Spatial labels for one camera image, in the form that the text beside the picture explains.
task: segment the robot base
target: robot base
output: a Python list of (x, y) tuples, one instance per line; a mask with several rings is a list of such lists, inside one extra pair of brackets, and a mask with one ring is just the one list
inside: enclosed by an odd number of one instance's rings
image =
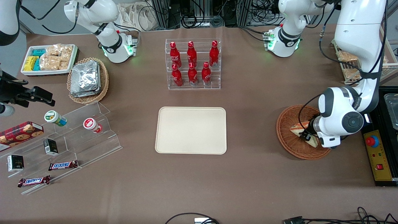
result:
[(127, 36), (124, 33), (119, 33), (119, 35), (122, 37), (122, 44), (115, 53), (106, 52), (105, 49), (102, 48), (105, 56), (113, 63), (122, 63), (129, 57), (134, 56), (137, 51), (137, 39), (133, 40), (130, 35)]
[(271, 51), (276, 56), (289, 57), (299, 47), (300, 40), (298, 40), (296, 43), (294, 43), (293, 41), (287, 43), (288, 45), (291, 43), (291, 46), (287, 47), (279, 37), (280, 29), (281, 27), (279, 26), (275, 29), (270, 29), (269, 32), (263, 34), (263, 40), (266, 41), (264, 43), (264, 47), (266, 51)]

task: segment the snickers bar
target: snickers bar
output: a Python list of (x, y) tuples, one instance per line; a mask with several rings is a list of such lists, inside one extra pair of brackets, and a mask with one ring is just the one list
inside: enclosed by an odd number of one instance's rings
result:
[(73, 160), (70, 162), (63, 162), (63, 163), (50, 163), (49, 171), (51, 171), (53, 169), (75, 168), (78, 166), (79, 166), (79, 163), (77, 160)]
[(33, 178), (33, 179), (22, 178), (18, 183), (18, 187), (26, 187), (35, 184), (49, 184), (49, 183), (50, 183), (50, 175), (40, 178)]

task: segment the robotic arm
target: robotic arm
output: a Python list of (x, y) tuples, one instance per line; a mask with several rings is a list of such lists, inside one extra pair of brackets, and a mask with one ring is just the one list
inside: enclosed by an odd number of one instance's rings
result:
[[(9, 45), (17, 39), (19, 34), (20, 0), (0, 0), (0, 46)], [(8, 103), (29, 106), (29, 101), (43, 102), (50, 106), (55, 105), (53, 94), (34, 86), (24, 87), (25, 80), (18, 80), (0, 69), (0, 116), (10, 116), (14, 108)]]
[(320, 116), (310, 121), (308, 131), (318, 135), (323, 147), (337, 146), (340, 136), (361, 130), (362, 114), (378, 104), (384, 58), (379, 28), (385, 7), (386, 0), (341, 0), (335, 42), (342, 50), (358, 56), (363, 79), (356, 87), (327, 88), (319, 97)]
[(289, 57), (297, 49), (300, 36), (307, 24), (304, 15), (329, 12), (333, 5), (322, 0), (279, 0), (278, 8), (285, 15), (283, 26), (269, 30), (274, 38), (267, 49), (279, 57)]
[(65, 3), (66, 17), (92, 32), (110, 61), (121, 63), (134, 53), (130, 35), (118, 33), (112, 22), (119, 15), (112, 0), (72, 0)]

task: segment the aluminum foil packet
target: aluminum foil packet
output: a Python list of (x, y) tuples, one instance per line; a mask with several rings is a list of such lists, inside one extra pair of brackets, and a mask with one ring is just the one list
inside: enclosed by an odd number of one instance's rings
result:
[(88, 61), (73, 67), (70, 85), (70, 94), (72, 96), (84, 97), (101, 92), (99, 66), (96, 61)]

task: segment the red bottle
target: red bottle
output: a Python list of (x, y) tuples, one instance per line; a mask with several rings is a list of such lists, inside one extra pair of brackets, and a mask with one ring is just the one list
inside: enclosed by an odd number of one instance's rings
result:
[(170, 48), (171, 48), (170, 57), (172, 58), (173, 64), (176, 64), (176, 65), (178, 65), (178, 68), (181, 68), (181, 65), (182, 65), (181, 57), (179, 55), (179, 51), (176, 47), (175, 42), (170, 42)]
[(193, 42), (192, 41), (188, 42), (187, 55), (188, 55), (188, 63), (193, 63), (193, 65), (196, 68), (196, 66), (197, 66), (197, 63), (196, 63), (197, 56), (196, 56), (196, 50), (193, 47)]
[(188, 78), (189, 78), (189, 84), (191, 86), (198, 85), (198, 72), (196, 71), (193, 63), (189, 63)]
[(172, 69), (173, 69), (172, 76), (173, 76), (174, 83), (178, 87), (182, 86), (184, 84), (184, 81), (182, 80), (181, 72), (178, 70), (177, 65), (173, 64)]
[(211, 70), (209, 69), (209, 63), (205, 62), (203, 63), (203, 69), (202, 69), (203, 85), (209, 86), (211, 84), (210, 76), (211, 76)]
[(219, 65), (219, 48), (217, 47), (217, 41), (213, 40), (211, 43), (211, 50), (210, 50), (210, 60), (209, 64), (211, 67), (217, 67)]

